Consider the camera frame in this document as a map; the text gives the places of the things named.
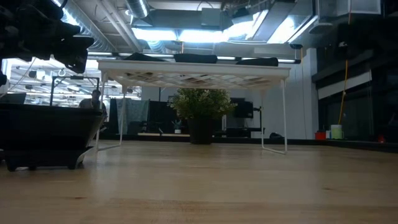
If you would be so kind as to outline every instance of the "white table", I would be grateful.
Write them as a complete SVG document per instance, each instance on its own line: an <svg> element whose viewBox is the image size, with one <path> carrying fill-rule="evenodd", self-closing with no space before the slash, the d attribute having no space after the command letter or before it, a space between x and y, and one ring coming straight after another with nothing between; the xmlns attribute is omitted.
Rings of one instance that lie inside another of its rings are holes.
<svg viewBox="0 0 398 224"><path fill-rule="evenodd" d="M140 62L128 60L99 60L98 69L102 75L101 101L104 97L104 85L109 78L123 86L122 111L126 107L126 93L129 86L155 86L174 88L206 88L206 89L242 89L261 90L261 103L264 94L274 85L282 87L284 113L284 151L269 149L264 146L264 130L261 129L261 145L268 151L286 154L286 110L285 110L285 79L289 77L290 68L265 67L251 65L225 65L181 62ZM120 142L115 146L98 147L99 132L96 138L96 150L102 151L121 145L123 140L123 119L121 113Z"/></svg>

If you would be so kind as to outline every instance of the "green leaves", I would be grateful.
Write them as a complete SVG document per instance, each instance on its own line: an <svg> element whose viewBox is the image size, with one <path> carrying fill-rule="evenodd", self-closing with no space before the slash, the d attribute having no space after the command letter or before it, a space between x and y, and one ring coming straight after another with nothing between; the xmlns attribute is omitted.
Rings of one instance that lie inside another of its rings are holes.
<svg viewBox="0 0 398 224"><path fill-rule="evenodd" d="M234 110L235 106L226 90L202 89L178 89L170 104L179 116L186 119L218 119Z"/></svg>

